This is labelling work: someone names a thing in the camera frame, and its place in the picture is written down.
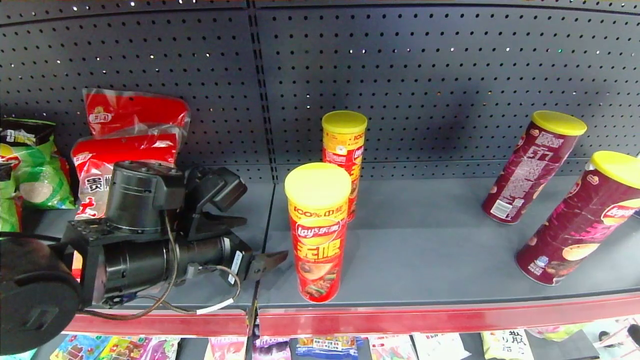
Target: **perforated metal panel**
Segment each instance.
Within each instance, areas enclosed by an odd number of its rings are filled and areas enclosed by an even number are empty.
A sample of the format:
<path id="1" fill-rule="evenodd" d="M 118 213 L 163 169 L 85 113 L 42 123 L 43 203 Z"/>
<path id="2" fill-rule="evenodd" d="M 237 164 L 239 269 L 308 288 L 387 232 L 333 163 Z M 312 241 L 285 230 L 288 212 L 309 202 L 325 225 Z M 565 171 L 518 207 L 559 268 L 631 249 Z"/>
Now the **perforated metal panel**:
<path id="1" fill-rule="evenodd" d="M 200 10 L 206 8 L 242 8 L 245 6 L 246 1 L 243 0 L 0 0 L 0 24 L 131 11 Z"/>
<path id="2" fill-rule="evenodd" d="M 366 162 L 505 159 L 540 109 L 588 123 L 573 157 L 640 151 L 635 15 L 281 8 L 259 10 L 259 27 L 278 164 L 319 160 L 336 109 L 369 117 Z"/>
<path id="3" fill-rule="evenodd" d="M 268 164 L 244 10 L 125 13 L 0 29 L 3 116 L 53 120 L 68 153 L 88 135 L 81 90 L 179 96 L 191 127 L 179 165 Z"/>

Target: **yellow lid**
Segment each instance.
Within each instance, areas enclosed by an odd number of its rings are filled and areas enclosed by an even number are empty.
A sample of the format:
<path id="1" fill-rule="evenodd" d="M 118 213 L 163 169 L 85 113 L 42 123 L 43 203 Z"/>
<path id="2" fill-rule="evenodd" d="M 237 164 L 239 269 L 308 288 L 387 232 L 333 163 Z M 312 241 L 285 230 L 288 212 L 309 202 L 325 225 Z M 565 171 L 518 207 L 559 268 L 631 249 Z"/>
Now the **yellow lid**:
<path id="1" fill-rule="evenodd" d="M 322 117 L 322 127 L 337 134 L 361 133 L 367 128 L 367 117 L 355 111 L 332 111 Z"/>
<path id="2" fill-rule="evenodd" d="M 284 193 L 289 200 L 308 209 L 338 206 L 347 201 L 349 192 L 349 173 L 334 164 L 304 164 L 284 179 Z"/>
<path id="3" fill-rule="evenodd" d="M 640 189 L 640 159 L 615 151 L 596 151 L 591 164 L 611 179 Z"/>
<path id="4" fill-rule="evenodd" d="M 531 121 L 545 130 L 560 135 L 579 136 L 587 131 L 587 124 L 582 120 L 555 111 L 536 111 L 531 116 Z"/>

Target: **lay's chip can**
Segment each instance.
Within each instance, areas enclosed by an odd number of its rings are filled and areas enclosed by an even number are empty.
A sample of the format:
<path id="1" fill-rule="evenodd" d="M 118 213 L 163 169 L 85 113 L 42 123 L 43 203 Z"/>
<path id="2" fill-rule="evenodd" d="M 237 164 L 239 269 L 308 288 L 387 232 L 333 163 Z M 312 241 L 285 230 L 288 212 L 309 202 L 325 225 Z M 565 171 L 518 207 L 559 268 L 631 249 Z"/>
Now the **lay's chip can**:
<path id="1" fill-rule="evenodd" d="M 298 291 L 311 302 L 338 294 L 351 178 L 337 165 L 309 163 L 284 181 Z"/>
<path id="2" fill-rule="evenodd" d="M 351 177 L 347 215 L 347 222 L 350 222 L 356 216 L 367 117 L 354 111 L 333 111 L 322 117 L 322 127 L 323 162 L 338 165 Z"/>
<path id="3" fill-rule="evenodd" d="M 524 274 L 556 285 L 640 208 L 640 159 L 598 151 L 518 254 Z"/>

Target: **red packaging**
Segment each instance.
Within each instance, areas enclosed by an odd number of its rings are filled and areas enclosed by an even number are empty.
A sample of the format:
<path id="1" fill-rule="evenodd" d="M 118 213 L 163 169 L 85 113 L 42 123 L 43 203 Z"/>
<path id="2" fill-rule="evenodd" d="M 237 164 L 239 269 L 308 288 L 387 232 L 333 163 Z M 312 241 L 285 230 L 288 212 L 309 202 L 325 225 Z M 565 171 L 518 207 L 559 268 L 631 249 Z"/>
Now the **red packaging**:
<path id="1" fill-rule="evenodd" d="M 182 100 L 146 92 L 83 89 L 87 124 L 94 138 L 177 133 L 186 136 L 191 113 Z"/>
<path id="2" fill-rule="evenodd" d="M 113 164 L 117 161 L 148 161 L 173 166 L 177 154 L 178 138 L 171 133 L 152 138 L 139 135 L 86 138 L 76 142 L 71 150 L 79 180 L 80 205 L 76 220 L 104 216 Z"/>
<path id="3" fill-rule="evenodd" d="M 536 111 L 484 200 L 484 212 L 498 222 L 517 223 L 586 129 L 575 117 Z"/>
<path id="4" fill-rule="evenodd" d="M 516 255 L 537 282 L 558 284 L 640 208 L 640 160 L 598 151 L 588 169 Z"/>

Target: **red chip can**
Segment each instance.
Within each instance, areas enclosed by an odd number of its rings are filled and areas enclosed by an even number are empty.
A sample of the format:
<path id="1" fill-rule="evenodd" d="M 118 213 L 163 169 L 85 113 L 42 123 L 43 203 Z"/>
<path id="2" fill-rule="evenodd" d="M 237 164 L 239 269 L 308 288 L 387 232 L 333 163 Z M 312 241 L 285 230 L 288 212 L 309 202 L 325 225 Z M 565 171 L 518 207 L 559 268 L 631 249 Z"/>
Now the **red chip can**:
<path id="1" fill-rule="evenodd" d="M 518 251 L 522 272 L 557 285 L 640 208 L 640 159 L 598 151 L 567 196 Z"/>
<path id="2" fill-rule="evenodd" d="M 587 125 L 573 116 L 536 111 L 482 204 L 490 218 L 515 224 L 569 156 Z"/>
<path id="3" fill-rule="evenodd" d="M 347 216 L 351 222 L 356 216 L 367 117 L 354 111 L 333 111 L 322 117 L 322 127 L 323 162 L 338 165 L 351 177 Z"/>

